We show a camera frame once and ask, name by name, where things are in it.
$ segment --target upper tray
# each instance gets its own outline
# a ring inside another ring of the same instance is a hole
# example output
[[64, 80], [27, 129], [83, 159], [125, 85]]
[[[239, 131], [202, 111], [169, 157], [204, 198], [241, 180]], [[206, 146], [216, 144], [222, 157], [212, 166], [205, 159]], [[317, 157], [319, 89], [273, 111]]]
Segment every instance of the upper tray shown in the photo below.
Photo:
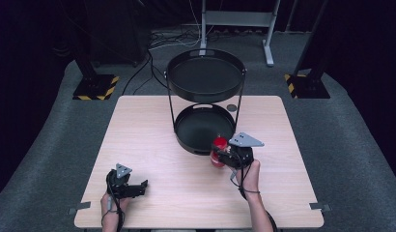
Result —
[[199, 103], [222, 102], [243, 87], [246, 69], [234, 55], [215, 49], [190, 50], [174, 57], [165, 73], [168, 87], [179, 97]]

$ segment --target table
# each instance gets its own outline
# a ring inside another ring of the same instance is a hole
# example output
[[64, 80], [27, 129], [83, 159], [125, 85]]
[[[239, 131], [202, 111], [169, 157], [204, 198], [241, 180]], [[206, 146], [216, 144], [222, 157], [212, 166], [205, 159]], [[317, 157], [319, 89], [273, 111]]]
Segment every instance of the table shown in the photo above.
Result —
[[[250, 228], [246, 201], [229, 180], [231, 170], [212, 166], [209, 156], [184, 150], [173, 131], [168, 96], [122, 96], [118, 99], [74, 224], [100, 228], [100, 199], [105, 176], [116, 163], [132, 168], [130, 185], [148, 180], [143, 196], [134, 198], [124, 228], [243, 229]], [[236, 104], [238, 96], [218, 105]], [[192, 105], [172, 97], [174, 113]], [[261, 162], [260, 192], [279, 228], [317, 228], [322, 213], [317, 202], [283, 102], [278, 97], [242, 96], [237, 133], [265, 143], [254, 147]]]
[[[202, 40], [200, 48], [207, 48], [207, 24], [209, 25], [225, 25], [225, 26], [257, 26], [268, 27], [268, 34], [265, 40], [262, 40], [267, 66], [273, 67], [273, 58], [270, 51], [270, 40], [273, 34], [274, 24], [277, 18], [280, 0], [276, 0], [273, 11], [270, 13], [256, 12], [223, 12], [223, 11], [207, 11], [206, 0], [202, 0], [201, 26]], [[205, 50], [201, 51], [201, 55], [205, 55]]]

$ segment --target yellow and black hazard tape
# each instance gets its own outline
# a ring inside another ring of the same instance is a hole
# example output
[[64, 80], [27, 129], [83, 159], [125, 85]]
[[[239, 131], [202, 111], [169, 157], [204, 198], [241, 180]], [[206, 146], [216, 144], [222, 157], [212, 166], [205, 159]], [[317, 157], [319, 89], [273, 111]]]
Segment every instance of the yellow and black hazard tape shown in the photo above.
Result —
[[73, 96], [73, 99], [74, 100], [108, 100], [110, 99], [111, 95], [114, 92], [114, 88], [116, 87], [117, 81], [119, 81], [119, 77], [115, 76], [111, 80], [110, 87], [106, 91], [105, 95], [96, 95], [96, 96], [78, 95], [78, 96]]
[[[306, 77], [306, 75], [299, 74], [297, 77]], [[285, 80], [286, 80], [286, 83], [288, 84], [289, 93], [291, 94], [292, 98], [297, 99], [297, 90], [293, 83], [292, 76], [290, 74], [285, 74]]]

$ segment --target red object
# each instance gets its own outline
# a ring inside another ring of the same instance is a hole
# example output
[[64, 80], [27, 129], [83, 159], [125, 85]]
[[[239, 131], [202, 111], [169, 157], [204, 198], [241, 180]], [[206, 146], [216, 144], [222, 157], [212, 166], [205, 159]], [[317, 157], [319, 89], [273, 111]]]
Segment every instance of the red object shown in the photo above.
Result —
[[[213, 145], [218, 147], [220, 150], [224, 150], [228, 145], [228, 141], [224, 137], [218, 136], [213, 141]], [[225, 165], [225, 163], [219, 161], [217, 152], [211, 151], [210, 157], [211, 157], [211, 163], [215, 167], [223, 167]]]

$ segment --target gray carpet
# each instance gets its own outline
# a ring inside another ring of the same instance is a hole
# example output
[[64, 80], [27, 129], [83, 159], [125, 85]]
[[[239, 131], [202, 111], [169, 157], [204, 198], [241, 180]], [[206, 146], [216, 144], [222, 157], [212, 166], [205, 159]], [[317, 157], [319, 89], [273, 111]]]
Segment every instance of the gray carpet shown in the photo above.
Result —
[[[331, 99], [294, 100], [289, 94], [283, 76], [295, 69], [308, 35], [275, 33], [273, 68], [266, 66], [263, 38], [253, 34], [219, 39], [208, 47], [229, 51], [243, 61], [245, 95], [282, 98], [317, 198], [332, 207], [325, 213], [325, 225], [313, 231], [396, 231], [396, 179], [346, 91], [324, 75]], [[154, 49], [154, 65], [163, 73], [169, 60], [189, 49]], [[98, 73], [120, 77], [111, 99], [74, 101], [81, 73], [74, 62], [67, 66], [40, 135], [0, 194], [0, 231], [81, 231], [67, 208], [80, 202], [117, 99], [139, 68], [101, 66]], [[126, 95], [150, 77], [146, 67], [130, 82]], [[167, 92], [151, 79], [135, 94]]]

